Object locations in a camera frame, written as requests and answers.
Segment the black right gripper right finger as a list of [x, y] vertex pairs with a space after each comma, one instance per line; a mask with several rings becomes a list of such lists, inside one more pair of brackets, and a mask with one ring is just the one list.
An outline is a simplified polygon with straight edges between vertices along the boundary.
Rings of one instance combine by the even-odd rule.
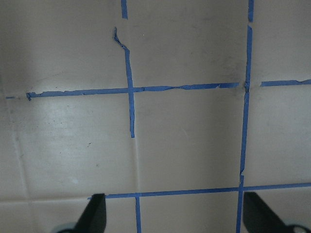
[[292, 232], [255, 192], [245, 192], [243, 195], [242, 219], [249, 233]]

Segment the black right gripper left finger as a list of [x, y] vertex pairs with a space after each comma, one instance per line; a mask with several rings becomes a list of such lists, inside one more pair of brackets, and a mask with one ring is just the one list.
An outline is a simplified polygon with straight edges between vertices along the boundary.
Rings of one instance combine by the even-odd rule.
[[103, 233], [106, 228], [105, 194], [92, 195], [78, 222], [75, 233]]

